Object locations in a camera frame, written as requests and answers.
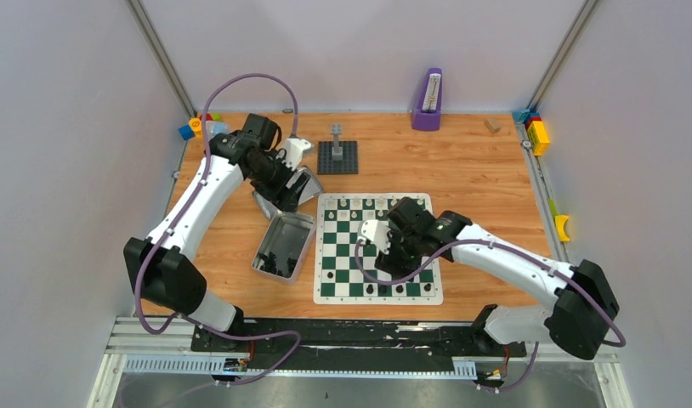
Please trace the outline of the metal tin with black pieces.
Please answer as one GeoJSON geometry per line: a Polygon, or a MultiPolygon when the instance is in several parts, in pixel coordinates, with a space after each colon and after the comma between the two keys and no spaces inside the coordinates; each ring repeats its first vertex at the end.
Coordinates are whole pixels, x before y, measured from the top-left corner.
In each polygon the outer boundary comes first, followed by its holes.
{"type": "Polygon", "coordinates": [[[257,273],[294,285],[315,236],[315,218],[300,212],[278,212],[270,221],[251,267],[257,273]]]}

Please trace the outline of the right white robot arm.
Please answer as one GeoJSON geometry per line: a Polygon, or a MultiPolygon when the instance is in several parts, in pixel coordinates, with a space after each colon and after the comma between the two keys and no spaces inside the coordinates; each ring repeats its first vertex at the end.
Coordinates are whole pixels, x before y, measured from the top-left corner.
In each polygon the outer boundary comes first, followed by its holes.
{"type": "Polygon", "coordinates": [[[550,341],[565,353],[593,360],[603,346],[625,347],[615,325],[620,305],[605,272],[583,259],[567,263],[527,251],[505,241],[458,212],[439,216],[404,197],[384,220],[360,223],[358,245],[377,249],[375,268],[398,286],[419,275],[438,258],[486,272],[518,287],[538,304],[485,306],[474,321],[471,343],[481,354],[503,345],[550,341]]]}

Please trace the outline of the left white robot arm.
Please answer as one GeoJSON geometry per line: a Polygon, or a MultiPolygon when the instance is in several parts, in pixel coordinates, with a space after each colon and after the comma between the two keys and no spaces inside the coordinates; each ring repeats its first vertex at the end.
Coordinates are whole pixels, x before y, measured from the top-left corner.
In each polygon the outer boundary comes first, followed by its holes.
{"type": "Polygon", "coordinates": [[[136,313],[143,301],[213,330],[226,351],[239,349],[246,328],[242,311],[210,291],[195,266],[201,241],[227,199],[248,182],[255,192],[283,212],[298,208],[309,175],[298,165],[313,144],[285,138],[267,116],[249,114],[240,129],[207,131],[204,157],[184,194],[170,213],[145,237],[132,237],[123,248],[136,313]]]}

